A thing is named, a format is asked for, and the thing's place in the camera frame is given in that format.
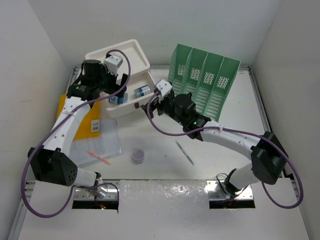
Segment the white drawer cabinet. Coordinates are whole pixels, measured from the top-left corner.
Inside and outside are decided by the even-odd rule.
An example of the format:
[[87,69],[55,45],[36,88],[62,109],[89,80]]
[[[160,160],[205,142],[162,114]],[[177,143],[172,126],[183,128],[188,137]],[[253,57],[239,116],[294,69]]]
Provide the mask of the white drawer cabinet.
[[116,83],[119,85],[123,74],[130,73],[126,85],[127,101],[122,104],[105,99],[106,114],[110,118],[118,118],[132,113],[146,104],[153,95],[155,83],[150,74],[150,63],[138,41],[127,40],[105,48],[101,48],[85,55],[86,60],[99,60],[112,73],[117,73]]

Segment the orange pen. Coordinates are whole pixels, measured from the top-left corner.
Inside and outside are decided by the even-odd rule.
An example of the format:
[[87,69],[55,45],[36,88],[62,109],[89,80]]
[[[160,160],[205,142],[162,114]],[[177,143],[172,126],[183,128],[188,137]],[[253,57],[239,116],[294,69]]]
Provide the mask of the orange pen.
[[99,156],[90,150],[87,150],[86,152],[90,155],[90,162],[101,161],[109,166],[111,165],[111,162],[109,160],[107,160],[106,158]]

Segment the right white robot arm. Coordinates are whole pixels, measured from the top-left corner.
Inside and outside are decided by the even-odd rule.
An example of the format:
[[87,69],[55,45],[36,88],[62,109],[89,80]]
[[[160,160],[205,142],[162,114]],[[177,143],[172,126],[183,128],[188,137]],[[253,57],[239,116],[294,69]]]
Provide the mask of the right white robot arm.
[[218,144],[248,158],[249,164],[234,168],[222,183],[222,190],[230,196],[254,183],[274,185],[286,165],[287,154],[275,134],[266,131],[263,135],[254,135],[225,128],[198,113],[189,93],[170,92],[165,98],[155,94],[141,108],[149,119],[154,117],[154,110],[160,116],[166,114],[179,123],[183,134],[191,139]]

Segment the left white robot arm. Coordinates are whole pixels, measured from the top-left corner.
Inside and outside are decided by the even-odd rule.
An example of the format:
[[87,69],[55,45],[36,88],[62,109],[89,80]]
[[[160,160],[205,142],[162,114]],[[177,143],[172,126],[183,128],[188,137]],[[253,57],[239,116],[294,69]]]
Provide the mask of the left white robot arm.
[[130,76],[123,74],[117,84],[118,69],[123,58],[107,55],[103,61],[84,60],[78,78],[69,86],[65,102],[51,132],[28,153],[36,180],[62,186],[98,185],[101,175],[79,168],[70,159],[70,148],[85,116],[93,108],[102,92],[122,97]]

